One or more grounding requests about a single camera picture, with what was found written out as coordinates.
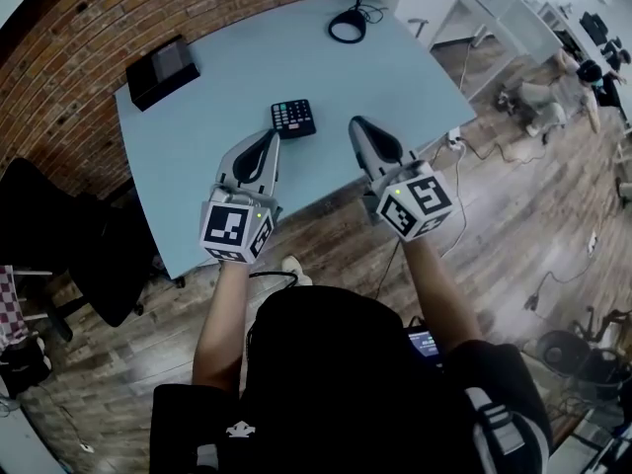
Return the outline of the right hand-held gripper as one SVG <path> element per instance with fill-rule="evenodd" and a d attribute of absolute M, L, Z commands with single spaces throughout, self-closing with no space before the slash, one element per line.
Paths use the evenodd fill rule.
<path fill-rule="evenodd" d="M 389 226 L 402 242 L 424 237 L 445 222 L 454 202 L 441 173 L 416 161 L 412 149 L 370 118 L 353 117 L 349 136 L 369 179 L 367 211 L 375 220 Z"/>

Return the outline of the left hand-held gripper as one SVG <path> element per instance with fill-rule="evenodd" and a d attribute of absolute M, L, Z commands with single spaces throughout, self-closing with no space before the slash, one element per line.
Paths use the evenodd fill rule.
<path fill-rule="evenodd" d="M 200 246 L 212 258 L 252 265 L 263 252 L 281 213 L 272 197 L 279 147 L 277 131 L 266 129 L 246 137 L 222 157 L 216 182 L 225 186 L 215 185 L 203 205 L 199 235 Z"/>

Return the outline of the black calculator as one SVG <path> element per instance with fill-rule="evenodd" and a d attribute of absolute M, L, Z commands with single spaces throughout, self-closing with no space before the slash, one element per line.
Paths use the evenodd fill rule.
<path fill-rule="evenodd" d="M 306 99 L 271 105 L 273 128 L 281 140 L 289 140 L 316 133 L 314 117 Z"/>

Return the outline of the person's right forearm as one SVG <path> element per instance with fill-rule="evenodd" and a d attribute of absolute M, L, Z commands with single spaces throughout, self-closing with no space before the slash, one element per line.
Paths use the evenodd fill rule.
<path fill-rule="evenodd" d="M 407 242 L 403 250 L 423 317 L 437 346 L 449 353 L 463 343 L 482 341 L 474 310 L 428 239 Z"/>

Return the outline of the person's left forearm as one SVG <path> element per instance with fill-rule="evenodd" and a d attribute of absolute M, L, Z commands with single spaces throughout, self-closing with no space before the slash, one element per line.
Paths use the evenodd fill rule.
<path fill-rule="evenodd" d="M 249 268 L 224 262 L 194 354 L 192 384 L 237 394 L 246 333 Z"/>

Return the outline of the person's white shoe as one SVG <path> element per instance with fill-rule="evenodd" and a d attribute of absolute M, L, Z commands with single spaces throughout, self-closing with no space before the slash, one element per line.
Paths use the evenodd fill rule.
<path fill-rule="evenodd" d="M 304 272 L 302 266 L 294 256 L 287 256 L 282 259 L 281 270 L 284 273 L 295 275 L 296 285 L 311 286 L 313 284 L 311 277 Z"/>

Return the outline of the black box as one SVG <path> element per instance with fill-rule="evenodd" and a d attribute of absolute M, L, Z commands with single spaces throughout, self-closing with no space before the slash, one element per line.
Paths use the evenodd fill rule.
<path fill-rule="evenodd" d="M 200 72 L 184 37 L 177 35 L 127 66 L 125 75 L 132 103 L 144 112 Z"/>

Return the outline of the black desk lamp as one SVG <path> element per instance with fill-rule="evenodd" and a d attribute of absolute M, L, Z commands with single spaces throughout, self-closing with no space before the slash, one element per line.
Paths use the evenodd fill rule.
<path fill-rule="evenodd" d="M 350 8 L 331 20 L 328 35 L 338 43 L 359 43 L 365 38 L 367 26 L 380 23 L 386 10 L 385 6 L 355 0 Z"/>

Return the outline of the black device with screen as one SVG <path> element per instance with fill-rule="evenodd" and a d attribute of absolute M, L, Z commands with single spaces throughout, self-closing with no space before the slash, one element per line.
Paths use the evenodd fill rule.
<path fill-rule="evenodd" d="M 442 368 L 441 354 L 433 336 L 426 327 L 415 326 L 406 328 L 406 333 L 413 346 L 426 361 L 437 368 Z"/>

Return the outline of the black office chair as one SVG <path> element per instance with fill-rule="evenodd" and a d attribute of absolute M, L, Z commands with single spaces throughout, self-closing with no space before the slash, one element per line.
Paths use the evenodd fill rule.
<path fill-rule="evenodd" d="M 0 177 L 0 264 L 68 274 L 79 297 L 42 306 L 60 337 L 70 341 L 65 319 L 85 305 L 111 327 L 130 313 L 142 315 L 140 294 L 152 278 L 167 278 L 133 181 L 104 199 L 74 197 L 25 158 Z"/>

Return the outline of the person's black shirt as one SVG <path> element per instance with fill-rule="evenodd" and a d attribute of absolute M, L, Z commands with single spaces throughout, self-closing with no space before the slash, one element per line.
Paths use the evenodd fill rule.
<path fill-rule="evenodd" d="M 260 306 L 241 395 L 156 387 L 149 474 L 544 474 L 551 445 L 516 347 L 433 363 L 385 305 L 297 286 Z"/>

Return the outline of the black round container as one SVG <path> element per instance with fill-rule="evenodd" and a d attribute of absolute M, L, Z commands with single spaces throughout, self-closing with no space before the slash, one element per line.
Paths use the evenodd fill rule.
<path fill-rule="evenodd" d="M 550 370 L 563 377 L 589 379 L 592 348 L 577 335 L 555 330 L 544 334 L 536 344 L 537 358 Z"/>

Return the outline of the checkered cloth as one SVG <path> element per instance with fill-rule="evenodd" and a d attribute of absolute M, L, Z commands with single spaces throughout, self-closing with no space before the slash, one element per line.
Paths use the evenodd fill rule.
<path fill-rule="evenodd" d="M 18 300 L 13 268 L 0 265 L 0 344 L 18 344 L 28 328 Z"/>

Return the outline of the black bag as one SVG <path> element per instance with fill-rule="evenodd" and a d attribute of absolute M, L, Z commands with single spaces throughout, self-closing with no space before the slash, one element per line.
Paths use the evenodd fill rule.
<path fill-rule="evenodd" d="M 0 355 L 0 377 L 11 399 L 46 380 L 52 364 L 41 337 L 29 338 L 7 348 Z"/>

